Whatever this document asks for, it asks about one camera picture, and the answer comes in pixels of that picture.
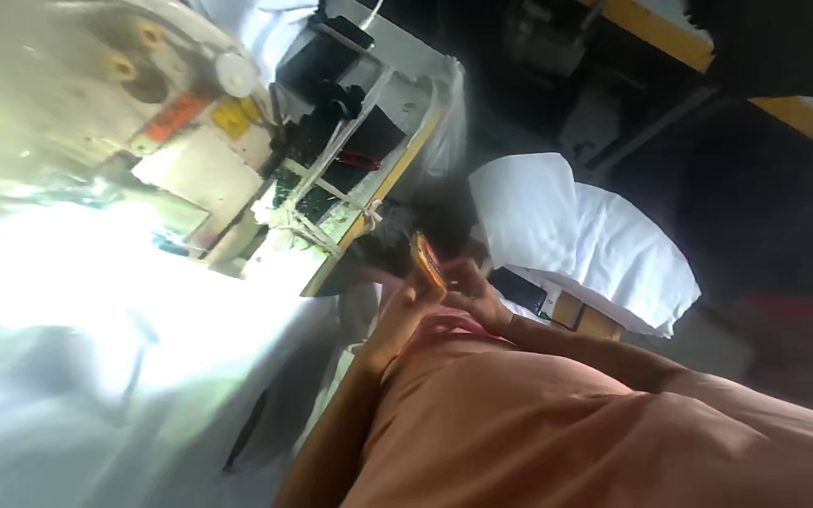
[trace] white cloth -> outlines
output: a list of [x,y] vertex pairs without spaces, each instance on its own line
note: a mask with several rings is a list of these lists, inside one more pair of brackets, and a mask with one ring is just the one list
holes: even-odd
[[470,187],[496,268],[538,270],[630,331],[672,336],[701,294],[654,222],[613,192],[573,182],[558,154],[504,157]]
[[571,273],[575,265],[573,172],[560,154],[496,159],[470,175],[495,268]]
[[[268,506],[322,376],[309,393],[276,378],[302,358],[321,374],[363,337],[336,297],[278,296],[116,219],[62,205],[0,222],[0,507]],[[269,426],[289,431],[263,436],[277,454],[223,471],[269,384],[299,421]]]
[[319,0],[192,0],[191,6],[247,47],[267,85]]

